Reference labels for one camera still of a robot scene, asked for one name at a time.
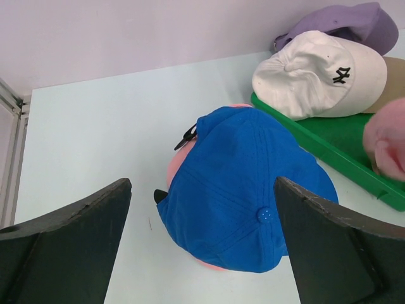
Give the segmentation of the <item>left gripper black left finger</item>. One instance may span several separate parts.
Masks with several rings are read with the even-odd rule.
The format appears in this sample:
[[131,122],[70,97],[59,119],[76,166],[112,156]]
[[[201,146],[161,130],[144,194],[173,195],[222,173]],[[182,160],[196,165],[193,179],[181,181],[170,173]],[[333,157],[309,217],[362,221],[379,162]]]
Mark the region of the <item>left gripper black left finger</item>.
[[1,229],[1,303],[103,303],[132,185],[94,194]]

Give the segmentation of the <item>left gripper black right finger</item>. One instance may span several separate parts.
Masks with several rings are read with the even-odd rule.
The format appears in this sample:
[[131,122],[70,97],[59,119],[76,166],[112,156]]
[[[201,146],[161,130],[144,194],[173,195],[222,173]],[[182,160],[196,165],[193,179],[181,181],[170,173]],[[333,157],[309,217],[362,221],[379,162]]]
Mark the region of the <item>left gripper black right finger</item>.
[[274,185],[301,303],[404,303],[404,228]]

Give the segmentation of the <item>blue mesh cap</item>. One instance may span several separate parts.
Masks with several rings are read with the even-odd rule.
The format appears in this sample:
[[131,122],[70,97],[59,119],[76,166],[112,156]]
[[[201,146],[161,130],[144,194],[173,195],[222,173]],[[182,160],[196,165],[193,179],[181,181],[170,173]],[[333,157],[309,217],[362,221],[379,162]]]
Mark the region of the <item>blue mesh cap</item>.
[[221,107],[196,121],[197,141],[154,200],[173,241],[195,259],[263,273],[288,254],[274,195],[278,177],[337,202],[328,174],[277,120]]

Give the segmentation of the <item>pink LA cap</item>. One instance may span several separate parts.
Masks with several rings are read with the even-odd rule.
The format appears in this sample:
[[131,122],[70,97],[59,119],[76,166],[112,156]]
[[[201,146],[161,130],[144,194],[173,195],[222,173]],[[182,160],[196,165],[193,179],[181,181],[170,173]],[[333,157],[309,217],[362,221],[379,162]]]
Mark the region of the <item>pink LA cap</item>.
[[363,148],[374,173],[404,181],[404,98],[391,101],[370,118]]

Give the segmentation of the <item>white NY cap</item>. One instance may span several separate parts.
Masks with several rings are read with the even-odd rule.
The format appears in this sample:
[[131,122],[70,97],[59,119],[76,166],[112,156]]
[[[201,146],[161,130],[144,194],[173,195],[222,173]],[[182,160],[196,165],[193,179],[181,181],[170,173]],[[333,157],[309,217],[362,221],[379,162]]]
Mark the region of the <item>white NY cap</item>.
[[252,88],[292,120],[348,117],[375,104],[387,76],[384,58],[373,49],[312,30],[262,61]]

